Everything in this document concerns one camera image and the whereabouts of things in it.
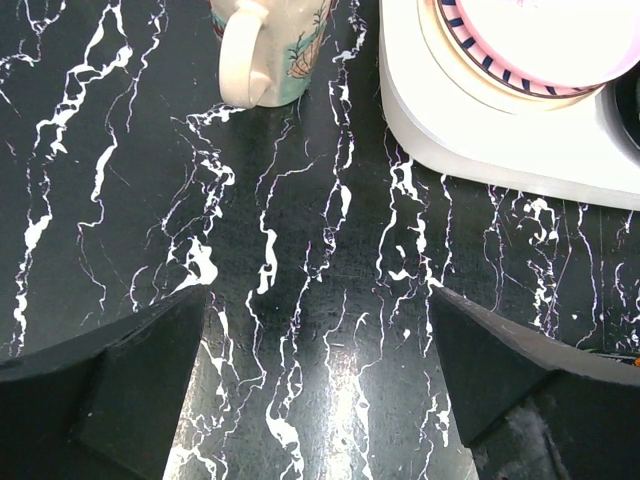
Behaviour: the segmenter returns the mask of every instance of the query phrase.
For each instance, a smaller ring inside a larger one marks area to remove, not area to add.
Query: ceramic mug
[[[279,107],[309,86],[333,0],[209,0],[222,100]]]

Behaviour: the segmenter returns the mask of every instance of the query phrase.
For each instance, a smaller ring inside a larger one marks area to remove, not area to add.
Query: black triangular object
[[[580,351],[443,287],[431,314],[480,480],[639,478],[640,368]]]
[[[161,479],[204,295],[190,290],[0,364],[0,480]]]

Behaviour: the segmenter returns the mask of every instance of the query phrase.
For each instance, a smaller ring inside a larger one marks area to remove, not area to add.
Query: countertop surface
[[[474,478],[429,278],[640,349],[634,214],[415,165],[376,2],[339,0],[310,90],[251,111],[221,103],[204,0],[13,0],[0,23],[0,358],[209,286],[166,478]]]

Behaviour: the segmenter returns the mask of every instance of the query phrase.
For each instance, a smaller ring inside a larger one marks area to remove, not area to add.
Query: painted mug design
[[[320,7],[313,13],[311,28],[302,31],[298,39],[285,45],[281,50],[282,66],[278,79],[276,104],[284,105],[302,96],[309,87],[311,72],[315,67],[322,47],[324,32],[327,27],[329,14],[335,0],[322,0]],[[221,18],[216,10],[211,8],[213,30],[220,41],[224,36],[227,20]]]
[[[221,19],[213,8],[211,9],[211,17],[213,19],[213,31],[216,33],[218,40],[222,40],[224,29],[227,27],[227,22]]]
[[[313,15],[313,25],[315,27],[313,33],[305,38],[306,32],[302,32],[298,37],[298,41],[288,49],[291,54],[288,58],[291,62],[287,70],[289,77],[303,79],[313,70],[320,54],[324,30],[327,26],[332,3],[326,5],[325,2],[322,2],[318,11]]]

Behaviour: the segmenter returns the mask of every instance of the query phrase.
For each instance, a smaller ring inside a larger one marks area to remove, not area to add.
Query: blue striped pattern
[[[476,41],[473,37],[467,38],[464,42],[462,42],[462,48],[471,48],[476,44]]]
[[[461,27],[462,25],[464,25],[464,22],[462,21],[462,19],[460,17],[458,18],[453,18],[451,20],[449,20],[449,25],[451,25],[452,27]]]

